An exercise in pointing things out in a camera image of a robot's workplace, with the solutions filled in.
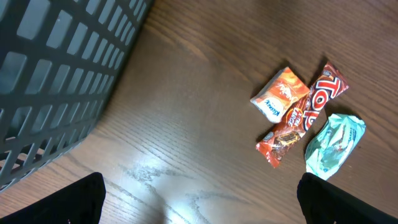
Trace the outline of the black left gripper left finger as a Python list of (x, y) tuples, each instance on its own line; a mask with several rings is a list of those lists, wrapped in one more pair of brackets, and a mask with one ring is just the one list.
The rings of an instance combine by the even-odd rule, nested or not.
[(1, 224), (99, 223), (106, 196), (103, 175), (94, 172), (26, 208), (1, 218)]

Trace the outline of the teal snack wrapper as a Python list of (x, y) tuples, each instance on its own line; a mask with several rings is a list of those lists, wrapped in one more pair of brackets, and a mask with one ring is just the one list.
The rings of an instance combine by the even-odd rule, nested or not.
[(354, 115), (332, 114), (305, 150), (306, 171), (328, 180), (343, 165), (366, 130)]

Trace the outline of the orange Top chocolate bar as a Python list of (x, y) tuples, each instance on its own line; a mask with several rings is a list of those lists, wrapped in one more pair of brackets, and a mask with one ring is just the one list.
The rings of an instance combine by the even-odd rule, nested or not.
[(283, 156), (311, 128), (325, 105), (348, 88), (341, 72), (331, 62), (327, 62), (309, 88), (309, 93), (289, 108), (282, 121), (256, 144), (256, 149), (272, 167), (278, 167)]

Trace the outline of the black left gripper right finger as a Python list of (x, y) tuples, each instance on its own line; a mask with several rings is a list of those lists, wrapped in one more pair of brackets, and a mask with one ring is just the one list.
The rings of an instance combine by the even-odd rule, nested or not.
[(307, 223), (393, 223), (397, 218), (306, 172), (297, 198)]

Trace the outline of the orange white tissue pack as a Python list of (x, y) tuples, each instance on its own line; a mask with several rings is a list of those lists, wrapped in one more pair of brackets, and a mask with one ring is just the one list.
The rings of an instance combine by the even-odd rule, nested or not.
[(281, 122), (283, 115), (309, 88), (289, 68), (285, 67), (265, 85), (250, 102), (272, 123)]

